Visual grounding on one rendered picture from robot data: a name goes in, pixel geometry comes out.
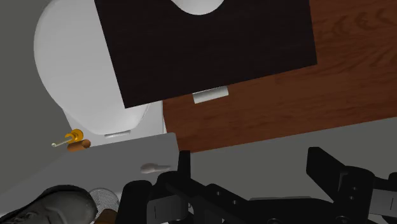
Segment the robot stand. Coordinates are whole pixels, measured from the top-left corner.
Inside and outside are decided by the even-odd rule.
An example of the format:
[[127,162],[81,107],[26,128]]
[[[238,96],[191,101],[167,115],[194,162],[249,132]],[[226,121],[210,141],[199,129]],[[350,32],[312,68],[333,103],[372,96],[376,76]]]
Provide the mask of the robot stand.
[[309,0],[94,0],[126,108],[317,64]]

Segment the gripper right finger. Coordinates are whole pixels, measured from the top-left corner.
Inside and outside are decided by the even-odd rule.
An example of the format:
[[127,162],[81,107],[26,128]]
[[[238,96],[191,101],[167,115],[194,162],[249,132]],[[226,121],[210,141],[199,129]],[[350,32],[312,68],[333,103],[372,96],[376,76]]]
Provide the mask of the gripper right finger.
[[379,178],[368,169],[343,164],[320,147],[310,147],[306,173],[333,201],[331,224],[377,224],[369,214],[397,224],[397,172]]

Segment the white toilet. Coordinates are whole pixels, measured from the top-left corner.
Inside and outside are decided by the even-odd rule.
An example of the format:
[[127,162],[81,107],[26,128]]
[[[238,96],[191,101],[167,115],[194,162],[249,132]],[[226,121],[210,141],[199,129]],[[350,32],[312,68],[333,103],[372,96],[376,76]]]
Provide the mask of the white toilet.
[[143,171],[143,165],[176,168],[178,144],[164,131],[162,103],[124,106],[94,0],[51,0],[36,27],[34,59],[46,90],[91,146],[65,152],[0,194],[0,216],[51,186],[120,194],[129,181],[157,180],[158,173]]

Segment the dark grey figure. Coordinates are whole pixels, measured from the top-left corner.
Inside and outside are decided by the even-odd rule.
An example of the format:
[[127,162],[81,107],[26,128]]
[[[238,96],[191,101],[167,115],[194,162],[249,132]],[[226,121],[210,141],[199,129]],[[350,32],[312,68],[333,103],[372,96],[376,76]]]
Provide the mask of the dark grey figure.
[[57,185],[0,217],[0,224],[91,224],[97,213],[88,191],[74,185]]

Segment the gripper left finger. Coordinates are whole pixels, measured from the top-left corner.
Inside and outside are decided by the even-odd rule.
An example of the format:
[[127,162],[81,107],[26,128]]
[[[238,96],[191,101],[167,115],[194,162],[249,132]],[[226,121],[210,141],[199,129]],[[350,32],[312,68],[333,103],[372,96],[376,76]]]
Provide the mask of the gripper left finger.
[[190,152],[180,151],[176,171],[162,173],[155,184],[137,180],[123,187],[115,224],[267,224],[262,205],[193,180]]

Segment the metal mesh strainer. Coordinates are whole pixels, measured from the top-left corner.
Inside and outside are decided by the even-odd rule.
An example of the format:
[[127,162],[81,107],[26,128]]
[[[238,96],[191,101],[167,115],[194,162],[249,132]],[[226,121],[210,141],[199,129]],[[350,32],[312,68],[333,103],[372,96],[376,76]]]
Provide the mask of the metal mesh strainer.
[[90,190],[89,194],[97,206],[97,214],[91,224],[94,224],[101,213],[106,209],[110,209],[116,213],[118,212],[120,201],[118,196],[111,190],[106,188],[95,188]]

